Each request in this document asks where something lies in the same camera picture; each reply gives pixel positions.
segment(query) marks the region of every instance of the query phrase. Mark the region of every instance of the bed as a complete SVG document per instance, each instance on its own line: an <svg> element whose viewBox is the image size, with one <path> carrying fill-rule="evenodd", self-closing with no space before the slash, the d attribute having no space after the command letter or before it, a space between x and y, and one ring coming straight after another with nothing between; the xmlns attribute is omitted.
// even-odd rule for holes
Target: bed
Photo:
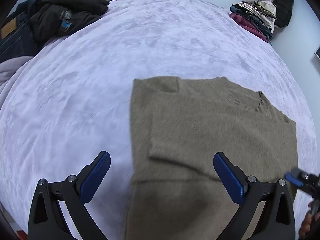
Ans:
<svg viewBox="0 0 320 240"><path fill-rule="evenodd" d="M49 42L0 94L0 202L27 231L40 178L64 180L101 151L111 168L90 215L108 239L122 238L133 174L130 96L135 78L225 76L296 122L299 167L316 169L315 129L303 93L270 44L201 0L117 0L102 19ZM296 227L309 198L294 201ZM73 235L80 239L66 207Z"/></svg>

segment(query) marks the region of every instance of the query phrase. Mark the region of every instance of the dark jeans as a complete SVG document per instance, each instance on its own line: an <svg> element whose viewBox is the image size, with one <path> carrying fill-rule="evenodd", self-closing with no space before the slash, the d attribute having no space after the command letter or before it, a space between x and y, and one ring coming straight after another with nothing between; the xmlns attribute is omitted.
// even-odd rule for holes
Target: dark jeans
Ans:
<svg viewBox="0 0 320 240"><path fill-rule="evenodd" d="M35 56L39 52L25 12L16 17L16 25L13 32L0 39L0 63L10 58Z"/></svg>

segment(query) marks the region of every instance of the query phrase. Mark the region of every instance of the maroon garment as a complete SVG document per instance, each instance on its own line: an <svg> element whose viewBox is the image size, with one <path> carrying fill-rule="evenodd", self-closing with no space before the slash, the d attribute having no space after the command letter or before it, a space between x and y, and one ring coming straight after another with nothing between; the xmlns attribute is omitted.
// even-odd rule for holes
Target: maroon garment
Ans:
<svg viewBox="0 0 320 240"><path fill-rule="evenodd" d="M238 23L242 28L245 30L251 32L252 34L256 35L260 39L262 39L265 42L268 42L267 38L247 19L243 18L241 15L231 13L230 17Z"/></svg>

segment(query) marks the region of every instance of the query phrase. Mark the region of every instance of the silver bolt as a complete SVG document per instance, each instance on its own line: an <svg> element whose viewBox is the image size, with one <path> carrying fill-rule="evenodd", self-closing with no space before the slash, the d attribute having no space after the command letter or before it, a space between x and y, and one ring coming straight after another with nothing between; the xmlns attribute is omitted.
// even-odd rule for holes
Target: silver bolt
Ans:
<svg viewBox="0 0 320 240"><path fill-rule="evenodd" d="M248 177L248 181L250 182L256 182L257 181L257 178L255 176L249 176Z"/></svg>
<svg viewBox="0 0 320 240"><path fill-rule="evenodd" d="M280 179L280 180L279 180L279 184L280 184L281 186L284 186L284 185L285 185L285 181L284 181L283 179Z"/></svg>
<svg viewBox="0 0 320 240"><path fill-rule="evenodd" d="M76 176L75 175L70 175L69 177L68 177L68 181L69 182L73 182L73 181L75 181L76 180Z"/></svg>
<svg viewBox="0 0 320 240"><path fill-rule="evenodd" d="M45 183L45 179L41 179L41 180L39 180L39 182L38 182L39 185L42 185L42 184L44 184L44 183Z"/></svg>

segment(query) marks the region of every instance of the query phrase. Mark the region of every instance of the brown sweater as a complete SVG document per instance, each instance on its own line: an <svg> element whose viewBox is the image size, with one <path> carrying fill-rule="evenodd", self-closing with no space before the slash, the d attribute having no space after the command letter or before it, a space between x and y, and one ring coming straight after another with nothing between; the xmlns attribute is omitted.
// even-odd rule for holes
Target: brown sweater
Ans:
<svg viewBox="0 0 320 240"><path fill-rule="evenodd" d="M212 166L216 152L260 181L297 166L295 122L226 78L135 80L131 134L126 240L216 239L238 208Z"/></svg>

